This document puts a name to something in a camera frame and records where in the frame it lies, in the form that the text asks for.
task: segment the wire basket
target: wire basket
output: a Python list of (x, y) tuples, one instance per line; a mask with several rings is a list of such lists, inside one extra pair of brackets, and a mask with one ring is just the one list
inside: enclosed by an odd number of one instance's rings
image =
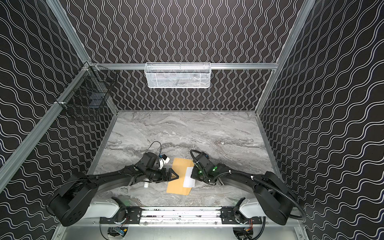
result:
[(93, 66), (82, 77), (64, 102), (59, 103), (67, 115), (77, 121), (97, 121), (104, 114), (106, 101), (114, 86), (117, 73), (100, 66)]
[(146, 63), (150, 88), (209, 88), (211, 63)]

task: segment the white paper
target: white paper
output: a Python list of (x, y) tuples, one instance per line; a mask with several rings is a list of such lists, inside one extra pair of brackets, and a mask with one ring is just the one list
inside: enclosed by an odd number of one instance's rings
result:
[(187, 167), (187, 171), (185, 172), (185, 178), (183, 187), (194, 187), (195, 179), (191, 178), (193, 167)]

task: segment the marble countertop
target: marble countertop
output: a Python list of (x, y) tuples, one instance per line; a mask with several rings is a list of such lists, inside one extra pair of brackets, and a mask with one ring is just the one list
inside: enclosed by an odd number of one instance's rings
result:
[[(153, 141), (162, 144), (170, 158), (191, 159), (189, 150), (209, 154), (213, 163), (237, 170), (263, 174), (272, 171), (253, 112), (119, 112), (95, 174), (112, 172), (140, 160)], [(154, 143), (149, 150), (157, 153)], [(187, 196), (168, 194), (166, 182), (120, 187), (98, 195), (119, 197), (139, 206), (233, 206), (241, 197), (252, 197), (231, 186), (210, 186), (196, 181)]]

